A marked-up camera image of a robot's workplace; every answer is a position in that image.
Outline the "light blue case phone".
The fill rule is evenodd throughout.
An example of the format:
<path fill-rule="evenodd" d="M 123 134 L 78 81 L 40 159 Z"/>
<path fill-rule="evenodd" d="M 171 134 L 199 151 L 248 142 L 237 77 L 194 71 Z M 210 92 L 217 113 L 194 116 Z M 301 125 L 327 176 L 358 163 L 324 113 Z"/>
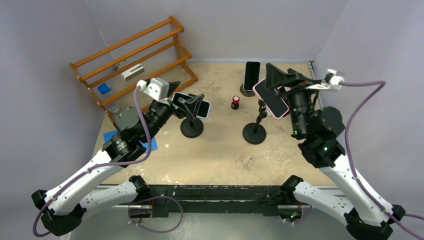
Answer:
<path fill-rule="evenodd" d="M 172 101 L 176 105 L 178 105 L 178 97 L 179 97 L 180 94 L 195 95 L 195 94 L 192 94 L 192 93 L 175 92 L 172 96 Z M 198 114 L 197 114 L 197 118 L 206 119 L 209 115 L 210 106 L 211 105 L 208 101 L 203 100 L 201 102 L 200 109 L 199 109 Z"/>

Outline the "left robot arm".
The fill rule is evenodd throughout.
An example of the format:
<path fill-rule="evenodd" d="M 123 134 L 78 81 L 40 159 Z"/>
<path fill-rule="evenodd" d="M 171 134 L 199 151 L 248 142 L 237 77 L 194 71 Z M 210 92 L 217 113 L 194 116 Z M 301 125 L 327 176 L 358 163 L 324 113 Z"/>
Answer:
<path fill-rule="evenodd" d="M 126 167 L 147 160 L 152 152 L 153 137 L 170 117 L 195 121 L 204 94 L 177 96 L 179 81 L 167 82 L 159 77 L 140 80 L 133 97 L 143 93 L 152 102 L 146 113 L 138 104 L 127 109 L 115 122 L 116 132 L 82 168 L 50 190 L 36 190 L 31 198 L 39 212 L 32 231 L 40 238 L 37 227 L 42 223 L 46 235 L 57 237 L 75 230 L 85 219 L 119 204 L 152 204 L 156 197 L 139 175 L 96 191 L 104 180 Z"/>

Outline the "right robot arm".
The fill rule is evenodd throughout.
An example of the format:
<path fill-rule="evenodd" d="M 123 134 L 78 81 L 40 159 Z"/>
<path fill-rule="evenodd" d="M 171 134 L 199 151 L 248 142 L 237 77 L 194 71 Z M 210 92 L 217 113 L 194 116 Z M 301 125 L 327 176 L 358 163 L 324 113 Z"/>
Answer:
<path fill-rule="evenodd" d="M 338 91 L 344 82 L 344 74 L 333 69 L 315 80 L 266 64 L 265 88 L 287 100 L 292 137 L 299 140 L 302 156 L 343 193 L 337 197 L 292 175 L 280 196 L 288 204 L 298 201 L 328 214 L 357 240 L 386 240 L 393 233 L 391 224 L 406 214 L 404 208 L 381 197 L 355 168 L 350 150 L 337 140 L 347 132 L 340 111 L 332 106 L 316 109 L 311 98 L 320 91 Z"/>

